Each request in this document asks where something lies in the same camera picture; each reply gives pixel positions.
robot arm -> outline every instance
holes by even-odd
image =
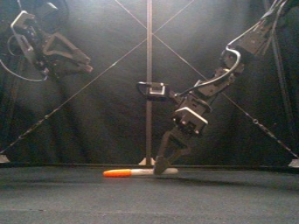
[[[170,100],[177,104],[173,114],[175,127],[163,135],[154,165],[155,174],[162,174],[179,156],[191,152],[189,142],[191,137],[202,136],[203,129],[209,124],[203,115],[211,112],[214,99],[243,73],[246,64],[255,57],[265,55],[278,19],[293,7],[299,5],[298,2],[298,0],[277,0],[258,23],[229,43],[221,56],[221,67],[217,69],[213,79],[199,80],[194,87],[179,94],[175,94],[163,83],[139,82],[137,84],[138,90],[147,100]]]
[[[90,73],[90,58],[59,33],[43,31],[35,15],[22,11],[11,24],[25,57],[46,76]]]

metal pole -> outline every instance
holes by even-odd
[[[265,8],[266,10],[270,9],[270,1],[265,0]],[[279,44],[278,44],[278,39],[277,35],[273,38],[273,49],[274,49],[274,55],[275,55],[275,66],[277,66],[277,72],[278,72],[278,79],[279,79],[279,84],[281,84],[281,91],[282,91],[282,96],[283,96],[283,102],[285,102],[285,112],[286,112],[286,120],[288,120],[288,126],[290,129],[290,134],[292,134],[292,141],[293,141],[293,146],[297,146],[297,137],[296,137],[296,116],[294,116],[294,111],[293,111],[293,106],[292,106],[292,101],[290,101],[290,95],[288,91],[288,84],[286,84],[286,71],[285,71],[285,66],[283,66],[283,61],[282,61],[282,55],[281,55],[281,50],[279,50]]]
[[[147,0],[147,76],[146,81],[153,82],[153,30],[154,30],[154,3]],[[151,165],[153,158],[153,103],[146,102],[146,165]]]

